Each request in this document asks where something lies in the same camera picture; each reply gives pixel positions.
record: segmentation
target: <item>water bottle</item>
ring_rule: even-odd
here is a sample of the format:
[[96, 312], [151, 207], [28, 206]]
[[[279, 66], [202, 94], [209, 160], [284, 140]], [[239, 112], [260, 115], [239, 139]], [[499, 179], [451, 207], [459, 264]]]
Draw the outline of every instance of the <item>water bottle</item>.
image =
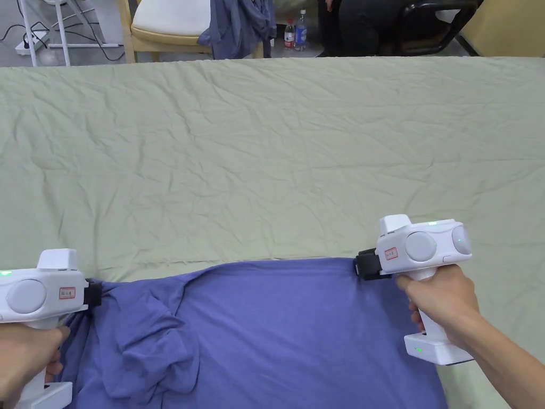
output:
[[284, 47], [292, 49], [295, 43], [295, 27], [293, 27], [293, 19], [288, 19], [286, 31], [284, 31]]
[[297, 51], [303, 51], [306, 46], [306, 25], [305, 25], [305, 14], [306, 10], [301, 10], [301, 17], [299, 18], [299, 21], [295, 25], [295, 45], [294, 48]]

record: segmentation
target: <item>black pants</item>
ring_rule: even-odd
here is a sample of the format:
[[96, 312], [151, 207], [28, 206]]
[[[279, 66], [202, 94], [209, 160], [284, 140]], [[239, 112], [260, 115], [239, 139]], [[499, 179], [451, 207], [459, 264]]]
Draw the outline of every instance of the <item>black pants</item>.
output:
[[407, 0], [333, 0], [329, 12], [318, 0], [320, 37], [325, 53], [335, 57], [373, 56]]

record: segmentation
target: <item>red label sticker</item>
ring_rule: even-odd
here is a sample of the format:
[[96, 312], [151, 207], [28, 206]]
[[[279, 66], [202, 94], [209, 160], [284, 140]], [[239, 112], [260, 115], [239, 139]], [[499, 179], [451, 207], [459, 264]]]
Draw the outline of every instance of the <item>red label sticker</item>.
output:
[[384, 255], [386, 256], [387, 260], [391, 260], [393, 258], [397, 258], [397, 249], [395, 247], [392, 247], [391, 249], [387, 249], [384, 252]]
[[76, 287], [59, 288], [59, 299], [76, 298]]

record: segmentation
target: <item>human hand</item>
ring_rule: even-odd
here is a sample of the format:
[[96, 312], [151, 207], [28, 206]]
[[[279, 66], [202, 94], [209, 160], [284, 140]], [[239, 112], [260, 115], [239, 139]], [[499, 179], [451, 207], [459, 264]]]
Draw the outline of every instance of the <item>human hand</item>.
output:
[[410, 298], [411, 319], [420, 331], [424, 330], [424, 325], [418, 309], [445, 328], [453, 344], [464, 348], [461, 332], [466, 319], [480, 317], [480, 312], [475, 285], [460, 267], [439, 267], [433, 277], [421, 281], [399, 274], [396, 283]]
[[44, 368], [46, 382], [52, 381], [62, 370], [58, 348], [69, 334], [67, 327], [0, 324], [0, 401], [17, 402], [23, 387]]

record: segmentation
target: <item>yellow wall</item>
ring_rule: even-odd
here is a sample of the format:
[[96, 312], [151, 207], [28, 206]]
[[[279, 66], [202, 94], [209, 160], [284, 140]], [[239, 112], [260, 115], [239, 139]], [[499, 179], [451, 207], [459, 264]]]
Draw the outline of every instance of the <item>yellow wall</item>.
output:
[[485, 0], [464, 27], [482, 56], [545, 55], [545, 0]]

